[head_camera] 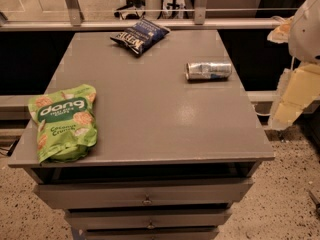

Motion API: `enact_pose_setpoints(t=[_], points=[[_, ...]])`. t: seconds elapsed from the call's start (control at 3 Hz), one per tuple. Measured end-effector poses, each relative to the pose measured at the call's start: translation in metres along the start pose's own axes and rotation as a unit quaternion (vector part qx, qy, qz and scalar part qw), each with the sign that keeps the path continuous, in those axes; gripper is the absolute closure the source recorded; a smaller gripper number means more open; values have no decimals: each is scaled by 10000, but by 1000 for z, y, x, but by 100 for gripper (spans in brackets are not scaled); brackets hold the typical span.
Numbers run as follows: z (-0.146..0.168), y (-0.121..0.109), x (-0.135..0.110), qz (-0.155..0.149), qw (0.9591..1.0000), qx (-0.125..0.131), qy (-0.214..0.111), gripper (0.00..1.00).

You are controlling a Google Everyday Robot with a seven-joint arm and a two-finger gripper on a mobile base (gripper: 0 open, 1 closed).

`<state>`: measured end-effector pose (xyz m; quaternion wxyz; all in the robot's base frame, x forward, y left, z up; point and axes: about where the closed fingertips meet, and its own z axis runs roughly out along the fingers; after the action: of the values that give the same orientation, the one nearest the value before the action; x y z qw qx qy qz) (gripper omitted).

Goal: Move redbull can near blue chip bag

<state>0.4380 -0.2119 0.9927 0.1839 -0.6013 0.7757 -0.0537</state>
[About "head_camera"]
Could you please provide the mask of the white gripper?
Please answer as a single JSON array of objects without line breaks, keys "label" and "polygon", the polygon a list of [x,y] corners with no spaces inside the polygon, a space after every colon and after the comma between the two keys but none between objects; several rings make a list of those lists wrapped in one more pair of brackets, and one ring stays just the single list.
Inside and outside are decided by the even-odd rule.
[{"label": "white gripper", "polygon": [[294,18],[274,19],[280,25],[268,34],[267,40],[288,42],[290,55],[308,62],[295,70],[285,69],[280,76],[268,126],[285,130],[320,96],[320,0],[306,0]]}]

